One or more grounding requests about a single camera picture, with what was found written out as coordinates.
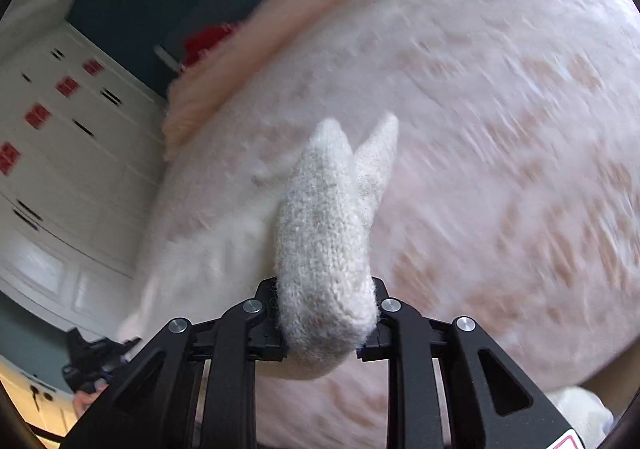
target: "white fuzzy blanket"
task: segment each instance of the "white fuzzy blanket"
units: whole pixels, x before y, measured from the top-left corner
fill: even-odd
[[[350,0],[182,149],[123,337],[218,317],[272,274],[273,222],[322,119],[399,119],[370,265],[424,315],[471,315],[543,389],[640,331],[640,16],[631,0]],[[386,365],[258,378],[274,447],[383,447]]]

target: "drawer handle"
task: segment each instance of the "drawer handle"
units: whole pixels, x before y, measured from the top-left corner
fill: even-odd
[[[53,57],[55,57],[58,61],[62,61],[65,58],[65,55],[57,48],[53,48],[53,50],[51,51],[51,55],[53,55]]]
[[[82,129],[85,133],[87,133],[87,135],[89,135],[91,138],[95,138],[94,134],[89,131],[88,129],[86,129],[84,127],[84,125],[80,124],[80,122],[78,122],[76,119],[73,118],[74,124],[76,124],[80,129]]]
[[[42,218],[40,217],[40,215],[37,212],[34,212],[34,210],[31,210],[28,206],[26,206],[25,204],[22,203],[22,201],[18,200],[18,204],[20,205],[20,207],[22,207],[24,210],[26,210],[31,216],[33,216],[34,218],[36,218],[39,222],[42,221]]]
[[[107,88],[101,89],[100,95],[102,95],[109,102],[111,102],[112,104],[115,104],[116,106],[119,106],[122,104],[122,101],[117,96],[113,95],[113,93],[111,93]]]
[[[24,216],[21,212],[18,212],[17,210],[14,209],[14,214],[18,216],[18,218],[20,218],[24,223],[29,225],[34,231],[39,231],[38,226],[35,223],[33,223],[30,219],[28,219],[26,216]]]

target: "red square sticker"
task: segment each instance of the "red square sticker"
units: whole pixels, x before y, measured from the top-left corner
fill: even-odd
[[[18,150],[10,143],[4,142],[0,147],[0,172],[8,175],[18,158],[20,158]]]
[[[0,156],[0,173],[4,174],[4,175],[8,175],[9,171],[11,171],[11,168],[14,165],[9,162],[6,158],[2,158]]]
[[[93,77],[97,76],[97,74],[99,74],[104,69],[104,66],[98,63],[98,61],[96,61],[95,59],[88,60],[82,65],[82,67],[84,68],[85,72]]]
[[[40,129],[40,124],[42,124],[42,119],[38,118],[37,114],[34,111],[28,112],[24,119],[31,124],[31,127],[35,127],[36,129]]]
[[[49,109],[45,108],[41,104],[34,104],[33,108],[24,116],[24,119],[29,122],[35,129],[40,129],[42,124],[47,122],[47,119],[51,116]]]
[[[9,162],[15,162],[18,156],[20,156],[20,153],[9,142],[4,142],[0,147],[0,157],[6,158]]]
[[[45,108],[42,104],[34,104],[31,111],[33,111],[41,120],[47,120],[51,116],[49,109]]]
[[[80,87],[75,80],[71,77],[65,77],[60,80],[59,83],[56,84],[56,89],[62,93],[64,96],[70,96],[73,92],[75,92]]]

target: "black object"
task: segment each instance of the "black object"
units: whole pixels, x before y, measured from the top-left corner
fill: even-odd
[[[84,125],[80,124],[80,122],[78,122],[76,119],[72,118],[72,121],[74,121],[74,124],[76,124],[80,129],[82,129],[85,133],[87,133],[87,135],[89,135],[91,138],[95,138],[94,134],[89,131],[88,129],[86,129],[84,127]]]
[[[113,371],[125,364],[123,356],[140,342],[137,337],[124,344],[103,337],[92,343],[82,339],[78,328],[66,333],[66,351],[70,363],[63,366],[62,376],[73,392],[95,392],[95,382],[109,382]]]
[[[3,449],[44,449],[0,382],[0,441]]]
[[[638,391],[615,428],[598,449],[636,449],[640,447],[640,391]]]
[[[65,437],[49,432],[46,429],[38,427],[37,425],[27,423],[27,426],[29,426],[29,429],[33,431],[34,435],[39,436],[40,438],[44,438],[44,440],[49,440],[50,442],[59,444],[62,443],[62,441],[65,439]]]
[[[440,360],[454,446],[546,449],[571,427],[479,325],[422,317],[376,279],[380,322],[358,350],[363,361],[389,359],[388,449],[442,449],[432,357]],[[281,361],[276,279],[255,299],[217,320],[177,318],[113,376],[62,442],[62,449],[188,449],[204,360],[207,382],[201,449],[255,449],[255,361]]]

